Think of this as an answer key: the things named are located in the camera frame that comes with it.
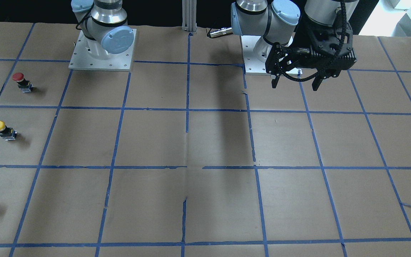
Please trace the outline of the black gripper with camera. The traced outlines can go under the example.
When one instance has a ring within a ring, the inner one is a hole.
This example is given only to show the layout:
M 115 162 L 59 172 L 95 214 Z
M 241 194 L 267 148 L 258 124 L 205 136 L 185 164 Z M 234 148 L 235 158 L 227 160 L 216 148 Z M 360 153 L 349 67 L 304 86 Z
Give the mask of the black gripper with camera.
M 333 26 L 301 22 L 290 46 L 275 42 L 265 62 L 266 73 L 271 75 L 272 88 L 277 87 L 283 70 L 317 69 L 319 73 L 312 83 L 313 91 L 317 91 L 323 80 L 330 76 L 337 77 L 341 70 L 350 69 L 356 63 L 356 54 L 352 47 L 353 31 L 348 22 L 342 49 L 337 59 L 329 64 L 339 49 L 342 28 L 340 22 Z

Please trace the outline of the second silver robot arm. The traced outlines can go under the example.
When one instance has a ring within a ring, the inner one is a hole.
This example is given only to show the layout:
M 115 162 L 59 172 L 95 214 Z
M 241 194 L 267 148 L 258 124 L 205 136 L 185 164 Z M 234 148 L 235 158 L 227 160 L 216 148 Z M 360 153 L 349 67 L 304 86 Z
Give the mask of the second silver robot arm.
M 238 36 L 259 36 L 265 71 L 276 88 L 279 78 L 323 80 L 338 77 L 356 62 L 349 23 L 357 0 L 236 0 L 230 8 L 231 28 Z

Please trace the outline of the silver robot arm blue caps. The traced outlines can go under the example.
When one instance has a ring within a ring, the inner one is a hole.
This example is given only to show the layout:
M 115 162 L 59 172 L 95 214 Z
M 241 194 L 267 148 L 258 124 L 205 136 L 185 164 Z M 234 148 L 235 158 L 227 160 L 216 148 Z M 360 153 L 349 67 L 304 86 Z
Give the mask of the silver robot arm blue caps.
M 127 24 L 121 0 L 72 0 L 80 34 L 69 69 L 81 71 L 131 70 L 136 30 Z

